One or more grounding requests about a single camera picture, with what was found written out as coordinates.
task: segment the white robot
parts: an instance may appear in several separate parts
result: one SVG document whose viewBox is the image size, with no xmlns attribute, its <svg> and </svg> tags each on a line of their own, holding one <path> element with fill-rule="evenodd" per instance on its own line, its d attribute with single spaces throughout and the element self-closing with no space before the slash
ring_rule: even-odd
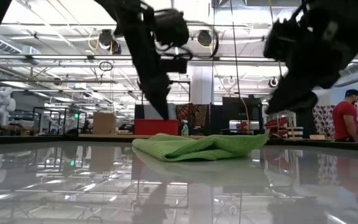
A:
<svg viewBox="0 0 358 224">
<path fill-rule="evenodd" d="M 8 125 L 9 112 L 16 109 L 16 101 L 11 98 L 11 87 L 0 87 L 0 124 Z"/>
</svg>

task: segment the reflective table surface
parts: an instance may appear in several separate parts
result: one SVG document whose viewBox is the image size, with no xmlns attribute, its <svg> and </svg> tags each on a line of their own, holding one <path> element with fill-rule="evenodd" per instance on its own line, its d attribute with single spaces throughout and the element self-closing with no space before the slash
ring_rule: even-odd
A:
<svg viewBox="0 0 358 224">
<path fill-rule="evenodd" d="M 0 223 L 358 223 L 358 151 L 166 163 L 130 143 L 0 145 Z"/>
</svg>

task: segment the patterned curtain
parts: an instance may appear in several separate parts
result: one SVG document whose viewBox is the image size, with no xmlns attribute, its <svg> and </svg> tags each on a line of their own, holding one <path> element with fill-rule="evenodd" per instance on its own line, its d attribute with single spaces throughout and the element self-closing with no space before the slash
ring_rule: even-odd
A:
<svg viewBox="0 0 358 224">
<path fill-rule="evenodd" d="M 313 108 L 314 123 L 319 134 L 326 136 L 326 139 L 334 140 L 335 129 L 333 123 L 334 105 L 315 106 Z"/>
</svg>

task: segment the man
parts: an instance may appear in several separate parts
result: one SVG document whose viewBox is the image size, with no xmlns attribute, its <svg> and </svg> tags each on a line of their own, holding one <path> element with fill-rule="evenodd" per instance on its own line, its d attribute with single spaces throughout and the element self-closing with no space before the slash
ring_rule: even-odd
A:
<svg viewBox="0 0 358 224">
<path fill-rule="evenodd" d="M 358 90 L 347 90 L 344 101 L 335 106 L 333 121 L 335 141 L 358 142 L 357 109 Z"/>
</svg>

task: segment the cardboard box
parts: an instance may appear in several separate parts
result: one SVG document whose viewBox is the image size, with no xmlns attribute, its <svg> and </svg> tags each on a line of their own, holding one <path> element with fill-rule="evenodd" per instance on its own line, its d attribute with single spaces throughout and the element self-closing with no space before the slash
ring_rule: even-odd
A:
<svg viewBox="0 0 358 224">
<path fill-rule="evenodd" d="M 93 134 L 115 134 L 116 122 L 112 113 L 93 113 Z"/>
</svg>

